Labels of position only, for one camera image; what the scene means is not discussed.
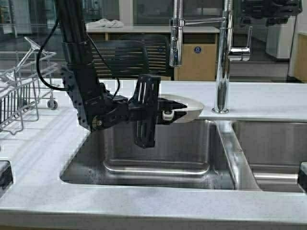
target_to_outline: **white bowl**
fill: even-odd
[[[175,121],[175,123],[191,122],[191,121],[197,119],[204,109],[204,105],[202,103],[195,101],[191,98],[181,97],[181,96],[172,95],[172,94],[161,94],[160,97],[168,99],[168,100],[172,100],[172,101],[175,101],[175,102],[178,102],[178,103],[182,103],[182,104],[185,104],[187,106],[187,108],[184,108],[184,109],[174,110],[174,111],[187,112],[187,114],[185,116],[183,116],[182,118]]]

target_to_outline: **cloth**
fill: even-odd
[[[109,23],[110,21],[108,19],[100,19],[96,22],[93,22],[93,23],[87,23],[86,24],[86,27],[94,27],[94,28],[98,28],[98,27],[105,27],[107,25],[107,23]]]
[[[106,24],[106,27],[107,28],[122,28],[124,27],[124,23],[121,22],[121,21],[118,21],[118,20],[113,20],[113,21],[109,21],[107,24]]]

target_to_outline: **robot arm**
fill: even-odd
[[[128,100],[112,95],[99,83],[94,68],[81,0],[55,0],[67,66],[62,68],[64,87],[78,110],[81,126],[91,131],[106,129],[120,122],[134,122],[134,142],[142,148],[154,146],[156,124],[168,125],[185,112],[175,112],[170,121],[163,113],[186,108],[175,101],[158,98],[160,77],[140,75],[134,96]]]
[[[302,12],[302,0],[243,0],[241,1],[241,21],[250,24],[251,19],[267,19],[267,26],[284,24],[290,16]]]

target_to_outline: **chair backrest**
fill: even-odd
[[[134,79],[140,74],[149,73],[147,51],[142,42],[103,41],[95,44],[110,67],[103,63],[93,47],[94,65],[99,78]]]
[[[173,68],[169,66],[169,42],[162,34],[126,34],[121,40],[143,42],[149,59],[149,71],[166,77],[173,77]]]

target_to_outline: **chrome faucet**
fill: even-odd
[[[218,64],[215,85],[215,102],[213,112],[227,114],[228,90],[229,90],[229,67],[231,61],[249,61],[252,27],[249,28],[246,47],[233,47],[234,35],[234,1],[224,0],[223,15],[220,18],[184,20],[183,0],[174,0],[174,17],[170,21],[170,63],[172,67],[181,66],[183,29],[185,25],[204,23],[221,23]]]

